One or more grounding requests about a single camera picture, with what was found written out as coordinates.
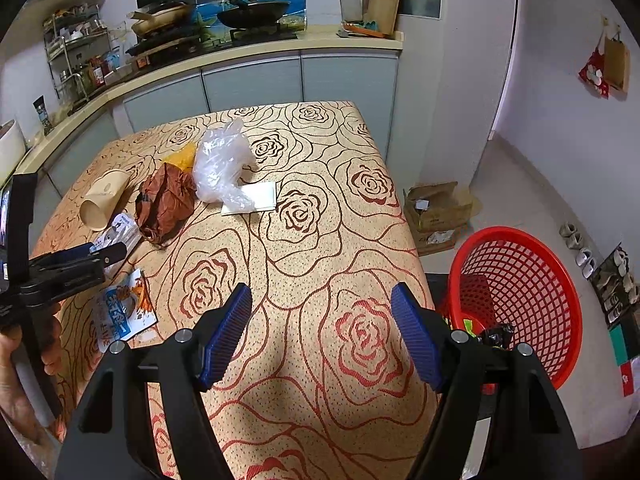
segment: tiled floor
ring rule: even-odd
[[[499,141],[488,143],[471,191],[482,202],[472,218],[473,231],[493,225],[516,227],[546,244],[562,261],[574,280],[582,308],[582,347],[574,371],[559,395],[569,416],[578,446],[589,447],[626,431],[631,398],[622,396],[620,369],[616,366],[609,333],[591,285],[576,265],[558,234],[558,214],[543,188],[512,159]],[[449,272],[456,250],[423,256],[425,272]]]

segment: cabinet door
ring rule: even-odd
[[[302,101],[297,54],[215,68],[202,75],[212,112]]]
[[[87,127],[81,128],[80,134],[73,135],[71,140],[64,142],[44,163],[44,169],[63,196],[100,150],[108,142],[120,138],[108,112]]]
[[[60,203],[60,195],[43,172],[38,172],[38,186],[33,203],[33,222],[29,226],[29,252],[33,251],[47,222]]]
[[[302,54],[304,100],[351,101],[386,158],[396,92],[398,54]]]
[[[124,99],[134,132],[209,113],[200,72]]]

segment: screw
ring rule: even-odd
[[[530,344],[520,343],[518,346],[516,346],[516,348],[522,355],[529,356],[533,354],[533,348]]]
[[[193,332],[188,328],[181,328],[180,330],[178,330],[178,332],[175,333],[174,337],[178,343],[186,343],[193,337]]]
[[[464,330],[454,330],[453,332],[451,332],[451,338],[456,343],[466,343],[467,341],[469,341],[469,334]]]
[[[109,352],[112,354],[119,354],[125,349],[125,346],[126,345],[118,339],[109,345]]]

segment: blue gripper pad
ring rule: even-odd
[[[420,380],[439,391],[443,383],[440,370],[440,351],[420,319],[417,301],[404,283],[391,291],[391,314],[400,329]]]
[[[251,289],[243,285],[238,294],[231,295],[223,307],[228,311],[204,347],[204,362],[198,377],[207,390],[225,376],[242,332],[249,323],[252,305]]]

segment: table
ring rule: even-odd
[[[394,184],[352,104],[240,108],[113,141],[63,198],[35,253],[95,238],[78,210],[103,172],[129,171],[116,210],[133,216],[139,184],[163,157],[236,117],[257,160],[241,180],[275,181],[277,209],[223,217],[220,205],[198,203],[167,247],[142,242],[121,272],[143,269],[159,322],[130,344],[155,344],[193,326],[245,282],[254,313],[223,381],[203,395],[236,478],[404,478],[436,396],[401,341],[391,289],[407,282],[421,305],[433,304]],[[91,300],[90,292],[78,294],[60,313],[61,438],[101,357]],[[162,470],[177,477],[160,391],[153,384],[149,391]]]

